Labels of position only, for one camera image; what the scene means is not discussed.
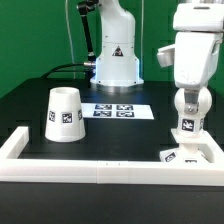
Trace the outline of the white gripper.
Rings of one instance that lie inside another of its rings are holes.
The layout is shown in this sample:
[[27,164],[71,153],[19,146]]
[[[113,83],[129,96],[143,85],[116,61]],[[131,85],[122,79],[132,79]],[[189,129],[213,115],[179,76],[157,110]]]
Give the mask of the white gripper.
[[173,65],[175,85],[185,89],[186,114],[196,114],[198,111],[197,90],[215,74],[221,43],[221,33],[178,32],[174,44],[158,49],[160,66]]

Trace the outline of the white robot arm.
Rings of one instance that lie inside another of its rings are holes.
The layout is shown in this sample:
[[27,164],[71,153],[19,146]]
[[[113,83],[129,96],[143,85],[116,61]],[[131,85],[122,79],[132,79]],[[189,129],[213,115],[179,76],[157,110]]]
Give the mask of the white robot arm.
[[[119,0],[98,0],[102,51],[96,59],[94,85],[106,88],[132,87],[139,77],[134,53],[135,19]],[[162,67],[174,67],[175,85],[183,89],[187,114],[199,111],[199,92],[216,72],[224,35],[224,0],[183,0],[174,14],[175,43],[157,53]]]

